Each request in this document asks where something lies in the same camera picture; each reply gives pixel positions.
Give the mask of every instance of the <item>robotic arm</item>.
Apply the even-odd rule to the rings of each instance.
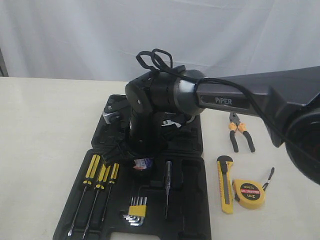
[[[148,66],[141,55],[153,57],[160,69]],[[320,67],[223,77],[217,82],[184,65],[172,68],[169,57],[170,67],[155,51],[137,55],[151,71],[125,87],[131,105],[132,149],[148,154],[161,147],[164,113],[195,116],[207,108],[258,116],[265,121],[273,145],[286,142],[296,167],[320,184]]]

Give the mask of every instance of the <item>black plastic tool case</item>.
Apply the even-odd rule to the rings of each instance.
[[[110,96],[108,105],[123,100],[122,95]],[[92,138],[93,149],[83,160],[63,209],[53,240],[81,240],[95,191],[86,192],[80,206],[72,236],[68,231],[83,191],[83,178],[94,154],[101,155],[116,145],[129,124],[130,108],[123,108],[123,119],[105,124],[101,117]],[[207,182],[200,117],[186,125],[168,143],[168,148],[154,159],[150,177],[137,177],[130,164],[121,164],[117,183],[113,186],[107,213],[101,224],[108,188],[97,198],[87,240],[108,240],[112,232],[158,236],[161,240],[211,240]],[[165,162],[172,161],[172,181],[168,217],[165,220]],[[128,213],[131,197],[147,197],[146,217],[142,226],[130,226],[122,217]]]

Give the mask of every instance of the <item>white tabletop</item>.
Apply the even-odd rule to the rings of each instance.
[[[83,158],[91,148],[106,100],[125,82],[0,77],[0,239],[51,240]],[[256,148],[229,139],[229,114],[201,115],[213,240],[320,239],[320,186],[293,165],[285,147],[273,147],[263,122],[239,115]],[[234,203],[221,211],[216,160],[233,158],[232,179],[264,183],[275,167],[265,204]],[[112,239],[141,239],[114,235]]]

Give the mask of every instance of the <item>white backdrop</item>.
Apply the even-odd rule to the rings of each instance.
[[[0,0],[12,77],[128,81],[161,48],[211,77],[320,65],[317,0]]]

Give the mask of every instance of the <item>yellow screwdriver handle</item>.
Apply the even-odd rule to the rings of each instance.
[[[98,165],[100,161],[100,156],[97,154],[94,154],[91,158],[90,165],[86,171],[85,179],[83,181],[83,184],[91,185],[93,182],[93,179],[95,177]]]
[[[105,189],[105,183],[107,182],[109,172],[110,172],[110,166],[106,167],[103,164],[99,173],[99,177],[95,184],[96,189],[102,189],[102,190]]]
[[[114,163],[112,166],[112,173],[109,179],[109,184],[115,184],[117,177],[118,177],[118,171],[119,171],[119,163]]]

